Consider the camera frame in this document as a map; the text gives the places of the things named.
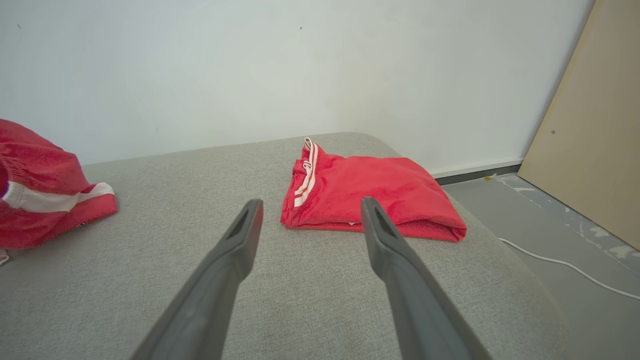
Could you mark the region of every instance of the floor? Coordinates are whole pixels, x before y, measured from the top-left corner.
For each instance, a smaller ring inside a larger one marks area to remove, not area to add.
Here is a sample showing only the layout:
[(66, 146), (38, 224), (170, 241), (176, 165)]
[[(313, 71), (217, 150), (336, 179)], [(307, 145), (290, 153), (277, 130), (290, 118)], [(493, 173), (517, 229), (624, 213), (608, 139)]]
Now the floor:
[[(498, 237), (640, 295), (640, 252), (515, 174), (443, 188)], [(572, 358), (640, 359), (640, 300), (601, 288), (567, 266), (511, 250), (563, 309)]]

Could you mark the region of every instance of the red fabric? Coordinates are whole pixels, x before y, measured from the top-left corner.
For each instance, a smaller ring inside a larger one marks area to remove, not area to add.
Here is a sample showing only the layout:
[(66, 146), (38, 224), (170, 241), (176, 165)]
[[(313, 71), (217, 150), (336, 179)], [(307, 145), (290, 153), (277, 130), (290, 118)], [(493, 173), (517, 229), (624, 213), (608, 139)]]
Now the red fabric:
[[(100, 191), (91, 194), (95, 185), (85, 179), (76, 155), (0, 119), (0, 249), (35, 247), (113, 214), (113, 189), (101, 184)], [(61, 201), (71, 208), (56, 211)]]
[[(420, 165), (407, 158), (343, 158), (325, 154), (310, 140), (307, 144), (293, 167), (282, 206), (280, 221), (286, 227), (363, 231), (360, 201), (371, 196), (402, 235), (448, 241), (466, 235), (467, 226), (449, 198)], [(295, 198), (301, 197), (296, 190), (309, 187), (305, 178), (314, 184), (302, 205), (295, 206)]]

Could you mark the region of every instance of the wooden board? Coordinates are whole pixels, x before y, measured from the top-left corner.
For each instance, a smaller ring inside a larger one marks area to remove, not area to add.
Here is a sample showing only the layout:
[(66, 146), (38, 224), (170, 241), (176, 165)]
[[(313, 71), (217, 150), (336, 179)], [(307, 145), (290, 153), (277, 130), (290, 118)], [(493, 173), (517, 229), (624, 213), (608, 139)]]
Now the wooden board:
[(596, 1), (518, 175), (640, 249), (640, 1)]

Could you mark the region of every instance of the wall trim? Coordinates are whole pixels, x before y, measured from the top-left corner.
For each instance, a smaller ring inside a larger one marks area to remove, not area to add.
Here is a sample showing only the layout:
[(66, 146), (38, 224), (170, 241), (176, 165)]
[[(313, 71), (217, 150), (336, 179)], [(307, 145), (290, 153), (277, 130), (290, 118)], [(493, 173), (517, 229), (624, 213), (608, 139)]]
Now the wall trim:
[(504, 160), (503, 161), (493, 161), (493, 162), (489, 162), (489, 163), (466, 165), (466, 166), (462, 166), (462, 167), (444, 168), (444, 169), (432, 172), (431, 176), (433, 176), (435, 179), (438, 179), (440, 177), (454, 176), (454, 175), (460, 175), (460, 174), (468, 174), (470, 172), (491, 170), (493, 168), (510, 167), (510, 166), (513, 166), (513, 165), (522, 164), (522, 160), (524, 160), (524, 158), (517, 158), (517, 159), (514, 159), (514, 160), (508, 160), (508, 161), (504, 161)]

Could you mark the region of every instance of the gray upholstered cushion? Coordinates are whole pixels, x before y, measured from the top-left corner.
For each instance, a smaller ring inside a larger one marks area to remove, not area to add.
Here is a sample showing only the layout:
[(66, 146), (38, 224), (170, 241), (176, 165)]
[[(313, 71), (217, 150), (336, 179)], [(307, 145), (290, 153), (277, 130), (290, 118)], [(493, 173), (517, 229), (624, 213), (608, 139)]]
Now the gray upholstered cushion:
[[(397, 156), (358, 133), (326, 152)], [(280, 209), (302, 138), (85, 167), (119, 212), (0, 267), (2, 359), (127, 359), (243, 204), (264, 200), (253, 272), (225, 359), (396, 359), (383, 283), (360, 233), (285, 229)], [(408, 239), (496, 359), (564, 356), (567, 329), (539, 280), (457, 202), (461, 243)]]

